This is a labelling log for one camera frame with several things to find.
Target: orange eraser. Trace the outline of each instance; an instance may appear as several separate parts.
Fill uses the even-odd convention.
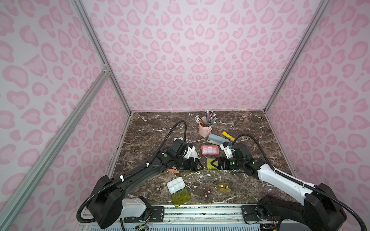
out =
[[[172,172],[172,173],[179,173],[180,171],[179,170],[176,170],[176,167],[172,167],[172,169],[168,169],[169,172]]]

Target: marble tabletop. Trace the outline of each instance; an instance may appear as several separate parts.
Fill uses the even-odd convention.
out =
[[[151,204],[171,204],[171,194],[167,183],[181,176],[192,199],[187,204],[214,204],[214,203],[256,203],[266,194],[271,194],[283,200],[294,201],[292,197],[265,182],[249,177],[243,173],[233,173],[226,170],[209,170],[206,167],[206,157],[201,154],[202,145],[211,145],[206,137],[198,134],[198,124],[195,115],[204,112],[143,112],[134,113],[127,135],[118,158],[114,175],[121,175],[142,163],[155,152],[157,147],[168,134],[172,126],[179,120],[187,122],[186,141],[196,147],[199,160],[205,167],[199,172],[180,172],[174,174],[164,172],[152,177],[135,188],[128,198],[143,196]],[[259,140],[271,163],[278,169],[290,174],[287,162],[262,111],[223,111],[216,112],[217,122],[213,125],[212,133],[222,136],[226,131],[236,137],[241,133],[250,133]],[[183,136],[183,124],[180,124],[166,145],[170,146],[173,138]],[[241,137],[238,142],[244,142],[254,157],[263,159],[257,145],[247,137]],[[229,183],[231,192],[219,192],[218,183]],[[203,197],[205,187],[213,188],[210,197]]]

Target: yellow glue stick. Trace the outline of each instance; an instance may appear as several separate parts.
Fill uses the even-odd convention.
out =
[[[235,140],[231,135],[227,134],[226,132],[223,132],[222,134],[223,134],[226,138],[228,138],[229,140],[231,140],[231,141],[234,141],[234,140]]]

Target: brown small box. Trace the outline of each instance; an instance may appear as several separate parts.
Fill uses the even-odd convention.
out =
[[[210,198],[212,194],[212,189],[210,187],[206,187],[203,192],[203,197],[206,199]]]

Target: white pill box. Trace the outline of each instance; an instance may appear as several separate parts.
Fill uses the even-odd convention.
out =
[[[178,177],[178,178],[168,182],[167,187],[168,187],[169,193],[173,194],[173,193],[185,188],[185,182],[182,179],[182,177]]]

